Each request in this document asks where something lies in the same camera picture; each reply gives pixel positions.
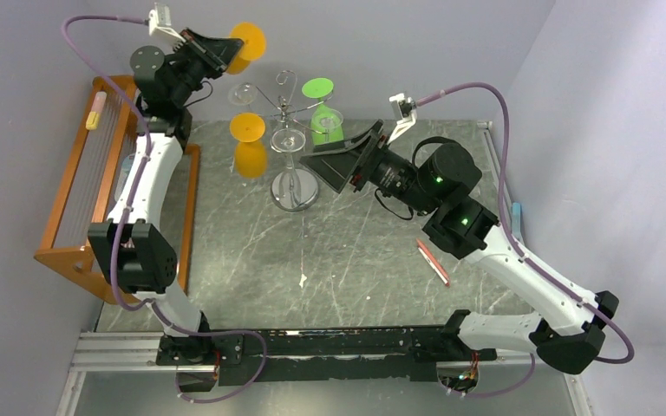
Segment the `orange goblet front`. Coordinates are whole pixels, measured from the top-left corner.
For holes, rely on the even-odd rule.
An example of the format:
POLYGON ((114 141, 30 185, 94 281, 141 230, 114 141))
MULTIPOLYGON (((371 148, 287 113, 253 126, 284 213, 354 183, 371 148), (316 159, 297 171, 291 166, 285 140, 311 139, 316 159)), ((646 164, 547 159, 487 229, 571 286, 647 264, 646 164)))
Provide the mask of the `orange goblet front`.
POLYGON ((252 62, 264 55, 266 38, 263 30, 256 24, 249 22, 238 23, 230 33, 231 38, 243 41, 243 46, 228 65, 226 73, 238 75, 246 70, 252 62))

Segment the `orange goblet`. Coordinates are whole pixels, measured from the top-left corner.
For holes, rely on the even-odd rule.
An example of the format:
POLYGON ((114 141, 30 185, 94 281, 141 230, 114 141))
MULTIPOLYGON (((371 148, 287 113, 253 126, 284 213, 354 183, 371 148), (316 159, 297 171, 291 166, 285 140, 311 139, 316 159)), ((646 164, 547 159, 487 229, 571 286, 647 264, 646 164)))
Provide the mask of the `orange goblet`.
POLYGON ((230 33, 231 38, 243 41, 243 46, 228 65, 226 73, 238 75, 246 70, 252 62, 264 55, 266 38, 263 30, 256 24, 249 22, 238 23, 230 33))
POLYGON ((254 113, 234 116, 229 130, 237 141, 233 164, 236 172, 245 178, 261 177, 267 168, 267 154, 262 142, 265 133, 263 119, 254 113))

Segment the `green wine glass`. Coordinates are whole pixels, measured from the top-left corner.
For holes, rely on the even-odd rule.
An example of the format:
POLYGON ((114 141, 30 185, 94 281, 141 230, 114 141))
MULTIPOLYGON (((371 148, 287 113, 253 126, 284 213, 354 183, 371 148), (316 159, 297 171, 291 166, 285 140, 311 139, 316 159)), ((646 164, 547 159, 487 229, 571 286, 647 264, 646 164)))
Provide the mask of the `green wine glass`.
POLYGON ((328 78, 318 77, 311 79, 302 87, 305 97, 314 99, 317 104, 310 117, 310 134, 314 146, 342 141, 343 116, 326 102, 332 97, 334 83, 328 78))

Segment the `small clear wine glass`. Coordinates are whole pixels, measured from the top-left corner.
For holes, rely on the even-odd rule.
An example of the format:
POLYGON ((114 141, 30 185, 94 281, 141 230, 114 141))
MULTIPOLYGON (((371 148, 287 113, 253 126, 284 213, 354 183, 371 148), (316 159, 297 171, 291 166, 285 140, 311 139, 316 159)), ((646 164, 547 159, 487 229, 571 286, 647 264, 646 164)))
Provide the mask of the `small clear wine glass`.
POLYGON ((236 107, 242 107, 249 111, 252 110, 252 104, 259 96, 259 89, 250 82, 239 83, 230 88, 227 98, 228 101, 236 107))

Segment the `clear champagne flute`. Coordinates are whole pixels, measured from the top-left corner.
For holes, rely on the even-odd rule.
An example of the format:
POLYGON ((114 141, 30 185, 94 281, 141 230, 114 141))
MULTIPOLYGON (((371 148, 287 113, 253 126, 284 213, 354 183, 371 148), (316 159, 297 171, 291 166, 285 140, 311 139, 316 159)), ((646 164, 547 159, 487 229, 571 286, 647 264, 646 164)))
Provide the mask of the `clear champagne flute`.
POLYGON ((271 194, 277 204, 287 211, 297 209, 302 200, 302 180, 295 166, 294 154, 302 150, 306 138, 291 127, 279 128, 271 137, 271 148, 283 154, 285 168, 272 182, 271 194))

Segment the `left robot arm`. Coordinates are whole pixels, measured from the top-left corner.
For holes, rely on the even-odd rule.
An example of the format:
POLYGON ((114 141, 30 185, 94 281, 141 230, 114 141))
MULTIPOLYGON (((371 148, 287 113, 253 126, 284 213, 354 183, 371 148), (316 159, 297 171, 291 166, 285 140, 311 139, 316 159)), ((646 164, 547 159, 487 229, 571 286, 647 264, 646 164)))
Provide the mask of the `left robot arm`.
POLYGON ((134 160, 114 208, 88 227, 88 241, 116 302, 126 310, 151 309, 164 334, 180 339, 180 354, 200 364, 211 357, 213 340, 203 312, 180 287, 178 256, 160 231, 160 214, 189 138, 191 95, 256 57, 246 55, 254 43, 239 34, 167 34, 173 39, 170 52, 147 45, 130 57, 139 94, 119 96, 137 119, 134 160))

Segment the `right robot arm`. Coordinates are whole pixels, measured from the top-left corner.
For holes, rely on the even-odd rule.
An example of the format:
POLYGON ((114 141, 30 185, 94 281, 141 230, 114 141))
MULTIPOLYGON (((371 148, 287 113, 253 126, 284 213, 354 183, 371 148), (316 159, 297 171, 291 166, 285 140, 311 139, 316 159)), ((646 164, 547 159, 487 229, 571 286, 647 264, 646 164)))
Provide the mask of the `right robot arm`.
POLYGON ((315 147, 300 161, 335 192, 369 184, 378 201, 399 200, 411 217, 425 218, 422 229, 434 246, 496 277, 531 306, 524 315, 454 311, 441 330, 447 358, 506 349, 535 354, 566 374, 580 374, 599 361, 617 297, 581 289, 521 246, 472 197, 482 172, 465 147, 441 136, 428 138, 428 144, 433 152, 417 165, 390 149, 377 121, 355 138, 315 147))

